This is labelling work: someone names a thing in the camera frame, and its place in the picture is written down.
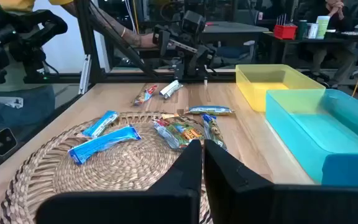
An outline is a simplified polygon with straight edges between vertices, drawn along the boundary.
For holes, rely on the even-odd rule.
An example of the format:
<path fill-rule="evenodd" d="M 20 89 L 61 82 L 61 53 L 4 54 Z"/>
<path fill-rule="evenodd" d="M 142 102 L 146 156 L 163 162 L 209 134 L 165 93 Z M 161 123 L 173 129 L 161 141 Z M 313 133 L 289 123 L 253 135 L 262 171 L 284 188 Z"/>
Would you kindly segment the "black desk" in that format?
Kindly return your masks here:
<path fill-rule="evenodd" d="M 269 63 L 272 64 L 286 64 L 285 57 L 289 45 L 293 44 L 331 44 L 331 43 L 351 43 L 358 42 L 358 35 L 345 35 L 341 33 L 334 33 L 325 37 L 324 39 L 279 39 L 274 36 L 272 32 L 264 32 L 264 38 L 268 39 L 271 43 L 269 53 Z"/>

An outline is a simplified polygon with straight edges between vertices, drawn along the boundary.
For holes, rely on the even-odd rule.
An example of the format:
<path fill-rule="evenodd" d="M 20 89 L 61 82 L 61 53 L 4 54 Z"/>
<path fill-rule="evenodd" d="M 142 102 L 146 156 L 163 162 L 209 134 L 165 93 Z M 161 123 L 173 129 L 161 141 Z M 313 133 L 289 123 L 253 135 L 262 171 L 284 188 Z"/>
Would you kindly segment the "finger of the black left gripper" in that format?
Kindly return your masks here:
<path fill-rule="evenodd" d="M 216 50 L 207 46 L 199 46 L 196 53 L 197 66 L 210 66 L 214 60 Z"/>
<path fill-rule="evenodd" d="M 168 27 L 156 25 L 154 27 L 153 43 L 160 49 L 160 55 L 165 55 L 167 45 L 170 40 L 170 30 Z"/>

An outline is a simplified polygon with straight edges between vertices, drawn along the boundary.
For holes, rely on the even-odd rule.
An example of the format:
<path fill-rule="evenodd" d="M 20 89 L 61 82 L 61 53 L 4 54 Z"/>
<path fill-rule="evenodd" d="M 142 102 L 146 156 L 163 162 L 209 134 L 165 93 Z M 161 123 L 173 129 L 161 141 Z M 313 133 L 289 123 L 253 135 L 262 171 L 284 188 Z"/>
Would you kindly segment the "blue office chair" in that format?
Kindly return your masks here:
<path fill-rule="evenodd" d="M 237 64 L 252 64 L 254 63 L 255 48 L 254 40 L 244 42 L 237 47 L 218 47 L 214 59 L 215 65 L 217 67 L 228 67 Z"/>

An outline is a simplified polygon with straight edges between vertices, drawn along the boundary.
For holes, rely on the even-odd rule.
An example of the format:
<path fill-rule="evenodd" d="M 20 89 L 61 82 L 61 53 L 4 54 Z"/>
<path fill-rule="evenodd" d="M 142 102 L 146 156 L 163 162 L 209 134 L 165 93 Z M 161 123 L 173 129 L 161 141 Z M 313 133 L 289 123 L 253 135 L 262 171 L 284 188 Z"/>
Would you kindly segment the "yellow translucent plastic bin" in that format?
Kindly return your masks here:
<path fill-rule="evenodd" d="M 250 107 L 265 111 L 268 90 L 325 89 L 325 87 L 284 64 L 236 65 L 236 85 Z"/>

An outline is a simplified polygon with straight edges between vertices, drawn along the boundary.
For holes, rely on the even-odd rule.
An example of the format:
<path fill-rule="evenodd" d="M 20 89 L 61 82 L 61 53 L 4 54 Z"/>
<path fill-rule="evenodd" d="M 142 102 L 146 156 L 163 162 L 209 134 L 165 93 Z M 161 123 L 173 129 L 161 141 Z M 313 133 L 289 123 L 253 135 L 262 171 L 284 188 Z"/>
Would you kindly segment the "silver white granola bar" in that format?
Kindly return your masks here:
<path fill-rule="evenodd" d="M 160 91 L 160 95 L 162 95 L 165 99 L 170 98 L 173 93 L 177 90 L 179 90 L 183 85 L 178 82 L 178 80 L 175 80 L 171 82 L 169 85 L 167 85 L 165 88 L 163 88 Z"/>

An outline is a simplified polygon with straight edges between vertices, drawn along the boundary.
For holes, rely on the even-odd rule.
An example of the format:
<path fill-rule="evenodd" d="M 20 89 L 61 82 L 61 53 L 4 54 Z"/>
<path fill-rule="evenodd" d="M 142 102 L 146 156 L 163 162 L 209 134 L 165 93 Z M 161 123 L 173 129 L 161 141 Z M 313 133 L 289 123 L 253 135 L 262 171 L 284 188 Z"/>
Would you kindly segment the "blue white granola bar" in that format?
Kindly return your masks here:
<path fill-rule="evenodd" d="M 75 146 L 68 151 L 68 154 L 74 160 L 75 164 L 82 165 L 93 154 L 105 151 L 119 142 L 128 140 L 141 140 L 141 136 L 132 125 Z"/>
<path fill-rule="evenodd" d="M 105 114 L 97 120 L 93 125 L 86 128 L 82 135 L 90 137 L 90 138 L 98 138 L 104 132 L 109 124 L 114 122 L 116 118 L 119 116 L 119 113 L 116 111 L 107 111 Z"/>

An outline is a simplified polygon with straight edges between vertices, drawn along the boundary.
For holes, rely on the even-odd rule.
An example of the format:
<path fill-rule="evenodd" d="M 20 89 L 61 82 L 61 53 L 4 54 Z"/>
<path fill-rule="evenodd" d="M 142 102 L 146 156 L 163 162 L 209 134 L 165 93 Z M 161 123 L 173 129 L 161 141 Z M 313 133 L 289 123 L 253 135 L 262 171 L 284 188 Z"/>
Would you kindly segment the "red grey granola bar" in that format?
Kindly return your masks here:
<path fill-rule="evenodd" d="M 157 130 L 168 145 L 173 149 L 178 149 L 181 146 L 177 131 L 165 119 L 155 119 L 154 128 Z"/>

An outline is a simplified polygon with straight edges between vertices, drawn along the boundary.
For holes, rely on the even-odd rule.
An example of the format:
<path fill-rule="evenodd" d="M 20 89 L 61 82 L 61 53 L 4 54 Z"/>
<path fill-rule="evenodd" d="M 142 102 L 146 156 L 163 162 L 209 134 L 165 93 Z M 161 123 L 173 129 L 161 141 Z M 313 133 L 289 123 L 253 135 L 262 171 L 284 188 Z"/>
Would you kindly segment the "red box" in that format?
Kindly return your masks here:
<path fill-rule="evenodd" d="M 273 36 L 281 40 L 294 40 L 297 28 L 295 25 L 275 25 Z"/>

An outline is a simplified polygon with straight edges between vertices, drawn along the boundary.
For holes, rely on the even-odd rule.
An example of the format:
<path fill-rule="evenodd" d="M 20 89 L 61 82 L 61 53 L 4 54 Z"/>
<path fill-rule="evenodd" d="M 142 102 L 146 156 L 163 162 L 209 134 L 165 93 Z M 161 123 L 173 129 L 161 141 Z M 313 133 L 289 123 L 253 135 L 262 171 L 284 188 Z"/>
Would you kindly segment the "green orange granola bar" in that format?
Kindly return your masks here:
<path fill-rule="evenodd" d="M 204 127 L 201 123 L 178 114 L 163 114 L 161 119 L 168 121 L 177 131 L 181 148 L 187 147 L 192 140 L 203 141 L 205 139 Z"/>

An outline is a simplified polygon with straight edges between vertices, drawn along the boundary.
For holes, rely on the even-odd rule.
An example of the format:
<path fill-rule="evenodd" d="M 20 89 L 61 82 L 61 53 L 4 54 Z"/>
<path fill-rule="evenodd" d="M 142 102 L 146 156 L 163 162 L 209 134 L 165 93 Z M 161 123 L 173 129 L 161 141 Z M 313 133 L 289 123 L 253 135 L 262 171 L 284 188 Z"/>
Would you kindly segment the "teal translucent plastic bin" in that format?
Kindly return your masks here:
<path fill-rule="evenodd" d="M 269 90 L 265 117 L 321 184 L 330 154 L 358 154 L 358 100 L 339 90 Z"/>

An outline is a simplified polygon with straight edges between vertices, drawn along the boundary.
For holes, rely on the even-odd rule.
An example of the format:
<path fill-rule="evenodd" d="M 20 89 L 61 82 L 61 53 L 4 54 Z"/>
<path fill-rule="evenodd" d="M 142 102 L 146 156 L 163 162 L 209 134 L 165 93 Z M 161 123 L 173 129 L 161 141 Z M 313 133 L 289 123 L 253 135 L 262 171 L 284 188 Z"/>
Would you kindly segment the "black aluminium frame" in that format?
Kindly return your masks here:
<path fill-rule="evenodd" d="M 104 35 L 109 41 L 113 43 L 137 68 L 137 72 L 124 70 L 122 72 L 104 73 L 99 66 L 98 51 L 96 42 L 94 40 L 94 29 L 91 25 L 91 14 L 89 10 L 90 2 L 86 0 L 75 0 L 75 7 L 77 11 L 78 24 L 80 26 L 81 38 L 85 55 L 91 55 L 91 71 L 89 75 L 89 84 L 96 83 L 170 83 L 174 81 L 174 70 L 171 72 L 158 72 L 146 66 L 143 62 L 145 58 L 160 58 L 160 51 L 158 46 L 156 49 L 145 49 L 139 55 L 131 45 L 129 45 L 116 32 L 107 31 Z M 234 72 L 216 72 L 211 67 L 207 71 L 213 76 L 208 79 L 209 82 L 215 83 L 234 83 L 236 75 Z M 36 75 L 34 77 L 28 76 L 24 78 L 24 82 L 28 84 L 41 83 L 73 83 L 80 82 L 80 76 L 74 75 Z M 204 79 L 198 80 L 178 80 L 180 83 L 201 83 Z"/>

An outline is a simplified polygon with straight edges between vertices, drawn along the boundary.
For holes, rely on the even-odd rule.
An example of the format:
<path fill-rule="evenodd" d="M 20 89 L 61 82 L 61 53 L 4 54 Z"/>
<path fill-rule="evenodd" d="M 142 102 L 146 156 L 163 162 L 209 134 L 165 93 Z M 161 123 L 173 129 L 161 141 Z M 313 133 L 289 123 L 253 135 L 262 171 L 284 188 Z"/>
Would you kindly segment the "blue brown granola bar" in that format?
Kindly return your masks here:
<path fill-rule="evenodd" d="M 227 146 L 224 142 L 223 135 L 216 122 L 216 117 L 210 114 L 201 115 L 204 122 L 205 138 L 213 140 L 217 145 L 227 151 Z"/>

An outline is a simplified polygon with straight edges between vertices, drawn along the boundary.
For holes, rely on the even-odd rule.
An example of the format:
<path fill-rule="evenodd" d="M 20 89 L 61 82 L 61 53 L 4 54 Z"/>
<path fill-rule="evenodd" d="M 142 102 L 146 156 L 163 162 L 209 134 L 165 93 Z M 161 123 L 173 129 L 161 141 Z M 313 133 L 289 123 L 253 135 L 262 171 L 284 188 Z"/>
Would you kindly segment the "grey desk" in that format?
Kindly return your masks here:
<path fill-rule="evenodd" d="M 238 22 L 207 22 L 200 39 L 203 42 L 227 41 L 246 42 L 257 40 L 261 34 L 268 32 L 265 27 L 252 26 Z"/>

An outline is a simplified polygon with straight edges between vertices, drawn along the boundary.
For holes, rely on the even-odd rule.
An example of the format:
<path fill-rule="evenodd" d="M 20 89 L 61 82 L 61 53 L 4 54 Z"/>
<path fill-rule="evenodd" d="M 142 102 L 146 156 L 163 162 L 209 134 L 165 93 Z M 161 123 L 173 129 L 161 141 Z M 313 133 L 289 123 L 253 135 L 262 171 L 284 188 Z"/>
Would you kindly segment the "light green cup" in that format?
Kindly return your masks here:
<path fill-rule="evenodd" d="M 324 39 L 325 33 L 328 28 L 330 16 L 318 16 L 316 19 L 316 23 L 318 24 L 318 32 L 316 39 Z"/>

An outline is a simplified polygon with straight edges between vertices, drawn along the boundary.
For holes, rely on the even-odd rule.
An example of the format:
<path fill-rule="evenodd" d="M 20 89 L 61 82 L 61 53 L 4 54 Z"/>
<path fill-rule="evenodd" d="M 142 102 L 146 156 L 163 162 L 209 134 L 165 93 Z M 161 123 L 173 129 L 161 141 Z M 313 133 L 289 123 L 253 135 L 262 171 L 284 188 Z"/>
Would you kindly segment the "blue yellow-striped granola bar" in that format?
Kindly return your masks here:
<path fill-rule="evenodd" d="M 188 108 L 185 114 L 230 115 L 234 114 L 234 110 L 225 106 L 193 106 Z"/>

